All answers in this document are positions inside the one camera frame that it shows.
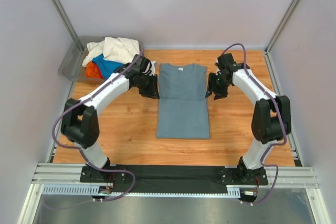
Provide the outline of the grey-blue t shirt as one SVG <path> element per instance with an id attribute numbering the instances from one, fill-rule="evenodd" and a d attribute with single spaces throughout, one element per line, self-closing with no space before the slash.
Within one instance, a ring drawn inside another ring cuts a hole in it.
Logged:
<path id="1" fill-rule="evenodd" d="M 160 64 L 157 138 L 209 139 L 206 67 Z"/>

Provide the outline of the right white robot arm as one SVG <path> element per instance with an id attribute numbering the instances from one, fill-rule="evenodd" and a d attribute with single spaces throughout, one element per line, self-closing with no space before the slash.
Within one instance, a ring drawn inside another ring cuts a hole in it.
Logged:
<path id="1" fill-rule="evenodd" d="M 221 54 L 217 71 L 208 75 L 206 96 L 215 100 L 228 96 L 229 86 L 238 87 L 254 105 L 251 131 L 254 136 L 248 151 L 240 158 L 235 176 L 243 184 L 260 176 L 264 160 L 275 146 L 286 145 L 291 132 L 290 100 L 263 85 L 246 63 L 237 63 L 232 54 Z"/>

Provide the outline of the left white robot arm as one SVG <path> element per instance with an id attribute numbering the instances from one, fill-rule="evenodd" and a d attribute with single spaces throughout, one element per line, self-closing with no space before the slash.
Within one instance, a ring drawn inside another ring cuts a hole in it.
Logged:
<path id="1" fill-rule="evenodd" d="M 60 116 L 60 131 L 78 149 L 86 163 L 93 168 L 92 176 L 104 183 L 110 178 L 110 161 L 98 142 L 100 135 L 99 115 L 118 96 L 133 87 L 139 94 L 159 99 L 156 62 L 143 55 L 135 55 L 131 63 L 118 67 L 111 76 L 88 95 L 69 99 Z"/>

